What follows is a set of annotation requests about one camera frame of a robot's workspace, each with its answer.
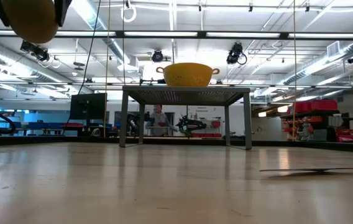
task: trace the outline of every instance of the security camera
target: security camera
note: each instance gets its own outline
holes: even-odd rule
[[[154,54],[152,55],[153,62],[161,62],[164,56],[161,50],[155,50]]]

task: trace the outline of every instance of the colander handle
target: colander handle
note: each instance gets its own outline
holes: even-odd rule
[[[157,67],[157,68],[156,68],[156,72],[158,72],[158,73],[164,73],[164,68],[162,68],[162,67]]]
[[[213,75],[218,75],[219,74],[219,68],[214,68],[213,69]]]

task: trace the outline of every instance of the rope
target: rope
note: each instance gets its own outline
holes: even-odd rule
[[[295,1],[294,0],[294,11],[293,11],[293,20],[294,20],[294,59],[295,59],[295,95],[294,95],[294,105],[293,105],[293,141],[295,141],[295,108],[296,108],[296,22],[295,22]]]
[[[108,41],[106,47],[106,78],[105,78],[105,86],[104,92],[106,94],[106,99],[104,101],[104,120],[103,120],[103,138],[106,138],[106,107],[108,105],[108,71],[109,71],[109,41],[110,41],[110,2],[109,2],[109,14],[108,14]]]

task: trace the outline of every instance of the air duct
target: air duct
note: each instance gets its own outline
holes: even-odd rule
[[[23,82],[23,78],[29,78],[31,75],[37,75],[34,79],[39,81],[39,78],[42,78],[46,81],[50,80],[51,82],[72,82],[68,78],[65,78],[47,68],[43,68],[37,65],[37,62],[33,62],[24,57],[24,55],[19,55],[11,50],[0,45],[0,68],[18,75],[18,79]],[[86,93],[92,93],[91,90],[83,88],[83,91]]]
[[[71,7],[77,12],[78,15],[87,23],[91,30],[95,28],[96,21],[96,7],[94,6],[92,0],[74,0],[71,2]],[[102,20],[101,16],[98,17],[98,23],[96,24],[96,30],[108,30],[107,22]],[[126,55],[120,46],[117,44],[116,40],[113,38],[108,39],[103,38],[102,41],[108,45],[113,55],[117,58],[117,61],[121,64],[130,64],[130,56]]]
[[[339,60],[344,60],[353,57],[353,44],[348,42],[337,41],[330,46],[328,46],[328,51],[319,57],[305,63],[300,67],[295,75],[295,71],[288,73],[287,78],[277,83],[277,85],[289,85],[296,80],[299,80],[303,77],[311,75],[315,72],[318,72],[333,63],[336,63]],[[271,92],[277,90],[275,87],[265,88],[262,90],[256,90],[256,96],[268,95]]]

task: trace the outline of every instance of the table top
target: table top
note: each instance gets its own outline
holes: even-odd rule
[[[250,93],[239,87],[123,86],[123,91],[145,105],[229,106]]]

